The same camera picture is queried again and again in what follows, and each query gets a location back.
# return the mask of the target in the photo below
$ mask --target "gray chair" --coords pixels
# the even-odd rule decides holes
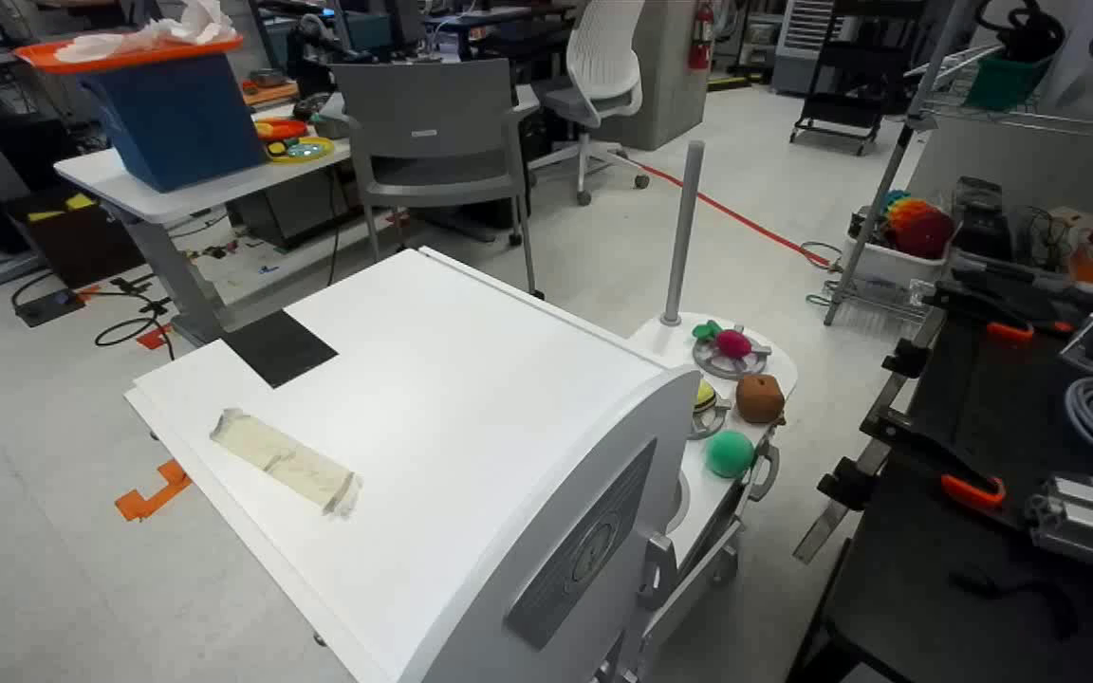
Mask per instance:
[[[541,291],[529,236],[529,179],[509,62],[342,66],[355,168],[370,243],[375,203],[447,207],[513,201],[513,248],[524,248],[529,291]]]

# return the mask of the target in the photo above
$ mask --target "toy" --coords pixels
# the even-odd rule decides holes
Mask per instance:
[[[699,381],[695,389],[695,410],[691,410],[691,440],[705,440],[725,425],[730,402],[721,402],[721,393]]]
[[[744,362],[751,354],[751,343],[744,339],[744,330],[721,330],[715,339],[715,349],[730,362]]]
[[[705,470],[718,477],[740,477],[756,460],[761,453],[744,431],[725,430],[705,440]]]
[[[748,373],[762,373],[770,362],[770,344],[751,343],[744,330],[721,330],[715,320],[691,330],[695,365],[718,381],[740,381]]]
[[[883,211],[887,243],[905,255],[940,259],[944,243],[952,240],[955,225],[919,198],[899,198]]]
[[[783,422],[783,389],[780,389],[780,381],[773,375],[744,375],[738,384],[738,413],[748,422],[748,425],[773,425]]]

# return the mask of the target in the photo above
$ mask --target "orange cable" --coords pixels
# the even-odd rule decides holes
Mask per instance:
[[[651,168],[651,163],[637,163],[637,168],[640,168],[646,176],[657,176],[657,179],[671,182],[671,186],[683,186],[676,176],[668,176],[668,169],[661,169],[661,168]],[[819,267],[819,269],[828,269],[828,274],[835,269],[832,259],[824,259],[824,255],[818,255],[818,252],[807,252],[807,248],[802,248],[802,243],[795,243],[795,240],[787,240],[787,236],[780,236],[780,230],[770,230],[770,229],[762,229],[761,219],[738,211],[733,203],[725,203],[725,201],[718,201],[718,198],[711,198],[711,195],[701,195],[701,191],[699,191],[699,201],[711,203],[711,207],[718,207],[718,211],[725,211],[730,219],[761,230],[762,240],[770,240],[770,243],[780,243],[780,248],[807,259],[811,267]]]

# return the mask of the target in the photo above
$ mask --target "blue box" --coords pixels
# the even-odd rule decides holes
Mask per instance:
[[[224,55],[84,76],[129,176],[179,191],[267,163]]]

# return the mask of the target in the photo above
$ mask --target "orange tape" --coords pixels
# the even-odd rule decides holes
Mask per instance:
[[[117,496],[117,513],[124,521],[151,521],[165,503],[172,503],[189,484],[189,475],[174,460],[159,461],[159,477],[167,484],[156,491],[151,496],[140,496],[136,491]]]

